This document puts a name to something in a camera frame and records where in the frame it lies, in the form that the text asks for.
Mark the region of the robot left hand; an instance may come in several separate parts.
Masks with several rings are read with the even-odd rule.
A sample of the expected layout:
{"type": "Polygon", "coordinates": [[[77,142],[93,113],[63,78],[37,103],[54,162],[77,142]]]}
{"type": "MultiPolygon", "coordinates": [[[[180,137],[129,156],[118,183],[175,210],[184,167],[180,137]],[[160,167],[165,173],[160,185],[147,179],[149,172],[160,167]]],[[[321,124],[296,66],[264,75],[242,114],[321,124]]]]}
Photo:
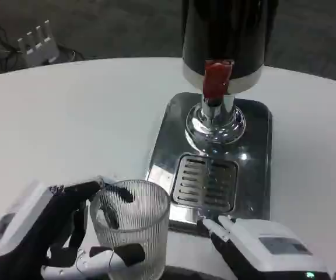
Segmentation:
{"type": "Polygon", "coordinates": [[[98,191],[134,200],[126,188],[102,179],[29,186],[0,219],[0,279],[100,279],[142,263],[146,254],[138,243],[81,247],[86,202],[98,191]]]}

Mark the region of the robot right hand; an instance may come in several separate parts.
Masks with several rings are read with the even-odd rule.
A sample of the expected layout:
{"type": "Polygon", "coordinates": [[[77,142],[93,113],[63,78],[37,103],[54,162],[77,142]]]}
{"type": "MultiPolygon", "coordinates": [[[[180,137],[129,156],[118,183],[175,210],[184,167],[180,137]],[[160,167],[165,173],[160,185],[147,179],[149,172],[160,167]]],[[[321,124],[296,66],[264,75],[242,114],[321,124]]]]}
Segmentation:
{"type": "Polygon", "coordinates": [[[237,279],[330,279],[323,261],[289,228],[219,215],[198,222],[237,279]]]}

